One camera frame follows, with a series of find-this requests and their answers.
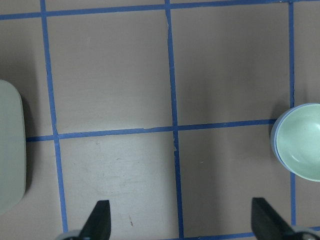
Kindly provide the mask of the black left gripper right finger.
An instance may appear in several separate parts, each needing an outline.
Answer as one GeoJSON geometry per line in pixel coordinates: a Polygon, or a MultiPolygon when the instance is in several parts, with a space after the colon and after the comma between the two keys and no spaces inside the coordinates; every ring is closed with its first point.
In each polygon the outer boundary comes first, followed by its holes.
{"type": "Polygon", "coordinates": [[[262,197],[251,201],[251,229],[257,240],[300,239],[300,234],[262,197]]]}

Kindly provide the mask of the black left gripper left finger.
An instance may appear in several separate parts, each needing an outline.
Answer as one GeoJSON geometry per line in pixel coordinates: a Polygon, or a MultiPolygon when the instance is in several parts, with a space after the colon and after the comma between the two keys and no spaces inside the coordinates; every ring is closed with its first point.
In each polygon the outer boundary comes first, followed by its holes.
{"type": "Polygon", "coordinates": [[[99,200],[78,235],[79,240],[109,240],[111,208],[108,200],[99,200]]]}

